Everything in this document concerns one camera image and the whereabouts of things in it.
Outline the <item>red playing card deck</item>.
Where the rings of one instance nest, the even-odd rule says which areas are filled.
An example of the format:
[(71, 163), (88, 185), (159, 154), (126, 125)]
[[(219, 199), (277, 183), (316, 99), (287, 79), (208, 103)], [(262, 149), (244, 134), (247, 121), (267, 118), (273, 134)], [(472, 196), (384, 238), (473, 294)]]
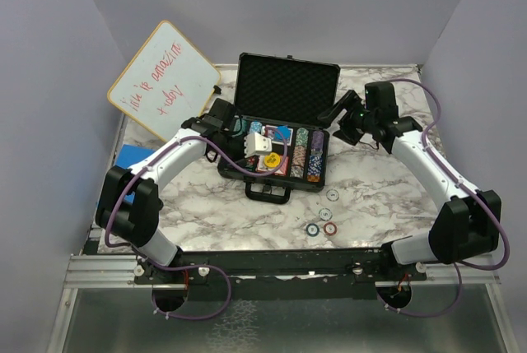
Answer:
[[(283, 161), (282, 163), (282, 166), (280, 167), (280, 169), (275, 172), (274, 174), (275, 175), (278, 175), (278, 176), (285, 176), (287, 174), (287, 168), (288, 168), (288, 164), (289, 164), (289, 157), (286, 156), (285, 157), (285, 160)], [(258, 164), (257, 164), (257, 168), (256, 170), (258, 172), (269, 172), (270, 170), (274, 170), (274, 169), (268, 169), (264, 166), (264, 156), (260, 156), (259, 157), (259, 161), (258, 161)]]

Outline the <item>yellow big blind button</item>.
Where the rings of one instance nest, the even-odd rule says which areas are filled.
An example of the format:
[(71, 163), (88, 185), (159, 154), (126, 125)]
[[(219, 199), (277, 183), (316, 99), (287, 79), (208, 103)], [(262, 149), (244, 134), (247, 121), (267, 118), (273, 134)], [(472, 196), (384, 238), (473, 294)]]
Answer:
[(275, 152), (272, 152), (269, 155), (263, 157), (263, 165), (268, 169), (277, 168), (281, 162), (282, 157)]

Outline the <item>blue round dealer button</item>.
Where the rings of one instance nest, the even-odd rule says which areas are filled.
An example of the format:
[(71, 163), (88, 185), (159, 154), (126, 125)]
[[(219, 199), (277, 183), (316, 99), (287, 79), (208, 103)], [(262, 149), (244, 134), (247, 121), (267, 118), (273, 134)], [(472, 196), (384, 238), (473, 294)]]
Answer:
[(288, 126), (278, 126), (274, 128), (273, 139), (275, 141), (289, 142), (291, 140), (291, 129)]

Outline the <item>black poker set case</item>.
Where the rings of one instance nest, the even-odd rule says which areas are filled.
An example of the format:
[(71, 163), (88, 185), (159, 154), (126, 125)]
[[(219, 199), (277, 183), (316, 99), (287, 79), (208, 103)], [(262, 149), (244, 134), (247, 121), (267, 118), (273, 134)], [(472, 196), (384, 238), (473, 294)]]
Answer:
[[(317, 116), (333, 106), (338, 89), (340, 67), (333, 63), (302, 61), (293, 57), (272, 57), (242, 53), (239, 57), (234, 105), (237, 117), (234, 129), (241, 136), (249, 132), (250, 123), (288, 126), (293, 129), (291, 145), (273, 143), (273, 152), (289, 157), (287, 174), (267, 175), (256, 170), (259, 156), (242, 160), (244, 173), (220, 160), (218, 173), (227, 179), (245, 183), (248, 199), (273, 204), (285, 204), (291, 191), (318, 193), (325, 185), (329, 155), (329, 126), (321, 125)], [(290, 176), (293, 147), (298, 128), (309, 131), (305, 168), (302, 179)], [(324, 133), (324, 153), (319, 182), (307, 180), (307, 168), (313, 131)]]

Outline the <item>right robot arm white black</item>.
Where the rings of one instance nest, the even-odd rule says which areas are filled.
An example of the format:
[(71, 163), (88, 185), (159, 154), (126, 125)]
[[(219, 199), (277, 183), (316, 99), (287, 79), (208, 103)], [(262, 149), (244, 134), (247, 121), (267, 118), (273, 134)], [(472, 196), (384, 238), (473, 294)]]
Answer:
[(409, 264), (466, 263), (497, 249), (503, 239), (500, 197), (466, 180), (428, 141), (426, 128), (413, 117), (400, 116), (393, 81), (366, 84), (363, 97), (348, 91), (318, 120), (338, 123), (335, 137), (352, 146), (371, 135), (409, 169), (436, 205), (428, 232), (383, 244), (378, 269), (384, 278), (398, 279)]

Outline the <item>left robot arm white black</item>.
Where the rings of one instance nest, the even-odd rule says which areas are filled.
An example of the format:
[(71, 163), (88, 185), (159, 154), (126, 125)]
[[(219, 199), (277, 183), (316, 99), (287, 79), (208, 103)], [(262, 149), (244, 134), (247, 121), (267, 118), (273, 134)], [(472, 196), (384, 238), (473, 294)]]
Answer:
[(153, 272), (161, 281), (170, 283), (180, 277), (181, 249), (159, 227), (159, 194), (210, 150), (243, 155), (242, 141), (229, 131), (235, 116), (232, 103), (216, 99), (207, 113), (184, 121), (173, 138), (146, 159), (108, 170), (95, 215), (95, 223), (105, 230), (107, 247), (135, 248), (154, 262)]

